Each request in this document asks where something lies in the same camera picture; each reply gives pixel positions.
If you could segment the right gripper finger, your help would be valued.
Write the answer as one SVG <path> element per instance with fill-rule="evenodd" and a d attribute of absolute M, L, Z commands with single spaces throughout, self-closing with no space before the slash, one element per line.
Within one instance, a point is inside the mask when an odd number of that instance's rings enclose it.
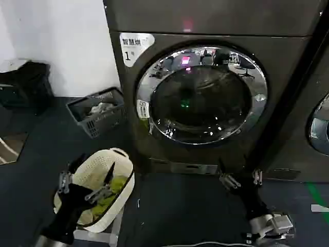
<path fill-rule="evenodd" d="M 226 168 L 220 158 L 218 159 L 217 171 L 219 180 L 227 190 L 237 190 L 240 188 L 240 183 L 231 174 L 225 172 Z"/>
<path fill-rule="evenodd" d="M 253 183 L 255 186 L 262 186 L 263 185 L 263 170 L 260 168 L 256 168 L 253 173 Z"/>

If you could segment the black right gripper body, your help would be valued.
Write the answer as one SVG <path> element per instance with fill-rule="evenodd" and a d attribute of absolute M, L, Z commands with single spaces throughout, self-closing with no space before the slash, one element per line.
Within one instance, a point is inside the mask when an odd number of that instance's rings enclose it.
<path fill-rule="evenodd" d="M 247 220 L 263 215 L 271 215 L 270 210 L 259 195 L 259 186 L 253 182 L 253 179 L 251 177 L 241 177 L 238 182 L 240 187 L 236 189 L 236 194 L 245 206 Z"/>

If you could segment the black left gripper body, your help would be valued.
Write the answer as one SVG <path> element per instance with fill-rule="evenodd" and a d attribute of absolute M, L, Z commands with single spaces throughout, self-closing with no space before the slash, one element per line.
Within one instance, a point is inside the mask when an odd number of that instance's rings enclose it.
<path fill-rule="evenodd" d="M 80 185 L 70 184 L 69 193 L 61 193 L 61 206 L 51 224 L 42 229 L 41 235 L 58 242 L 72 244 L 74 231 L 81 214 L 89 209 L 85 196 L 89 189 Z"/>

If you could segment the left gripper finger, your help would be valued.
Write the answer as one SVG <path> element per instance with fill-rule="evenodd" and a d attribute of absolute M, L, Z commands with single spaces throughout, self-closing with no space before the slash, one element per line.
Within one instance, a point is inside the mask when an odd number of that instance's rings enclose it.
<path fill-rule="evenodd" d="M 112 189 L 111 189 L 111 181 L 114 177 L 114 168 L 115 168 L 115 162 L 111 165 L 104 181 L 103 185 L 98 188 L 97 190 L 91 192 L 90 194 L 85 196 L 85 201 L 87 202 L 97 202 L 101 199 L 108 198 L 113 194 Z"/>
<path fill-rule="evenodd" d="M 58 182 L 58 193 L 69 193 L 69 185 L 72 183 L 72 176 L 80 165 L 85 161 L 86 154 L 82 153 L 78 158 L 67 164 L 67 169 L 60 172 Z"/>

